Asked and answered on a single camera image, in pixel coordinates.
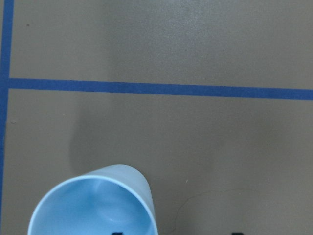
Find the light blue cup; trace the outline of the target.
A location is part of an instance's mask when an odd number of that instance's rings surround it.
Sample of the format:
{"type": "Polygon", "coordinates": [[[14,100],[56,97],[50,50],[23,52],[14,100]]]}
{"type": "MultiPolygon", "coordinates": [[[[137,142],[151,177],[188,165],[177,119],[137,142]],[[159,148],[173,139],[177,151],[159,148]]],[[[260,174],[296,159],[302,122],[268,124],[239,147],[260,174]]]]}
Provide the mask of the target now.
{"type": "Polygon", "coordinates": [[[29,235],[157,235],[150,186],[142,173],[111,165],[68,179],[36,206],[29,235]]]}

